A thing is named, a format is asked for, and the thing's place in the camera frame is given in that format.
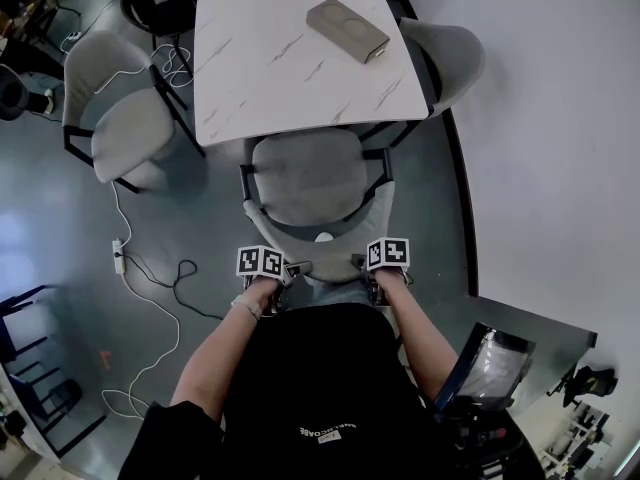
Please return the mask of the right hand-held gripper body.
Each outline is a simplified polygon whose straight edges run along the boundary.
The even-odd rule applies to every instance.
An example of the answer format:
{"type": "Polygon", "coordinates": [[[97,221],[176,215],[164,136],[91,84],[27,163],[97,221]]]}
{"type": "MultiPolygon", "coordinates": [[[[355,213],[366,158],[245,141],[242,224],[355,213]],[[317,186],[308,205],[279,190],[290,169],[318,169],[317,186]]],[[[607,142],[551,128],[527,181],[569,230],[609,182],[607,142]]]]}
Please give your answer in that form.
{"type": "Polygon", "coordinates": [[[406,238],[381,237],[370,242],[366,248],[365,274],[369,282],[369,295],[376,307],[388,307],[383,289],[375,280],[374,273],[380,269],[391,269],[402,276],[405,285],[410,283],[410,246],[406,238]]]}

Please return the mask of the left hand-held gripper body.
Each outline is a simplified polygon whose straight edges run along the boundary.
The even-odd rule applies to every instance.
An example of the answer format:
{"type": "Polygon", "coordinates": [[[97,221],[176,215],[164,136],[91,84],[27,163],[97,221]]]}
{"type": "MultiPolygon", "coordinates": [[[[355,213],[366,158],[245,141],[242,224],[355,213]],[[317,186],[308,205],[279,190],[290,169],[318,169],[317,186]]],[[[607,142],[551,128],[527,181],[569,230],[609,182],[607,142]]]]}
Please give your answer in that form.
{"type": "Polygon", "coordinates": [[[236,297],[254,317],[274,317],[283,311],[281,293],[292,278],[286,273],[283,254],[263,245],[238,249],[236,275],[243,280],[244,291],[236,297]]]}

